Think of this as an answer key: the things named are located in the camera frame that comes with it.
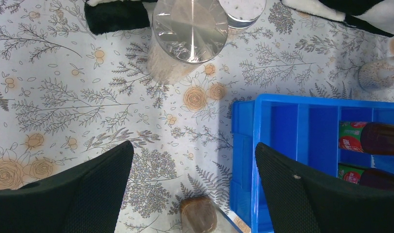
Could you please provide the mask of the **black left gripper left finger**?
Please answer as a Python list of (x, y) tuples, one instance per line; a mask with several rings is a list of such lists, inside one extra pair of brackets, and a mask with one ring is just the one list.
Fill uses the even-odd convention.
[(125, 141), (17, 190), (0, 190), (0, 233), (112, 233), (134, 148)]

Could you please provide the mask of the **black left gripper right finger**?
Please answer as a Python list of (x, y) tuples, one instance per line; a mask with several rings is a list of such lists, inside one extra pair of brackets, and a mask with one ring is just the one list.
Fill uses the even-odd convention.
[(264, 143), (256, 165), (276, 233), (394, 233), (394, 191), (349, 183)]

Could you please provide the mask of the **glass oil bottle gold stopper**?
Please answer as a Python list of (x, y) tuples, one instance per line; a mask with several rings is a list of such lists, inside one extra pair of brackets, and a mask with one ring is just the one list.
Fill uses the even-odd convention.
[(182, 233), (240, 233), (241, 230), (207, 196), (187, 198), (180, 203)]

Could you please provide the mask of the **seed shaker black cap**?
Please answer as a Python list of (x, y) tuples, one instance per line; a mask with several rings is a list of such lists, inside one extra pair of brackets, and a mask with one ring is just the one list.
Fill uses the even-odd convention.
[(358, 73), (358, 81), (366, 91), (394, 89), (394, 56), (364, 64)]

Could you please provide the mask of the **blue plastic divided bin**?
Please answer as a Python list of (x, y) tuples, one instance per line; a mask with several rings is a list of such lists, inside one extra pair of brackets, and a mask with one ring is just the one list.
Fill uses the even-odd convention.
[(374, 166), (369, 154), (338, 147), (340, 121), (394, 124), (394, 103), (262, 94), (232, 105), (233, 167), (230, 207), (254, 233), (271, 233), (255, 148), (262, 142), (331, 176), (339, 162)]

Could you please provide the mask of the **sauce bottle yellow cap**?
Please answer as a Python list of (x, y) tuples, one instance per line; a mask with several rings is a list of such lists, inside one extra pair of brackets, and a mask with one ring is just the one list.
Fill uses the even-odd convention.
[(349, 183), (394, 192), (394, 174), (381, 169), (338, 163), (338, 178)]
[(341, 121), (339, 148), (373, 155), (394, 156), (394, 125), (380, 122)]

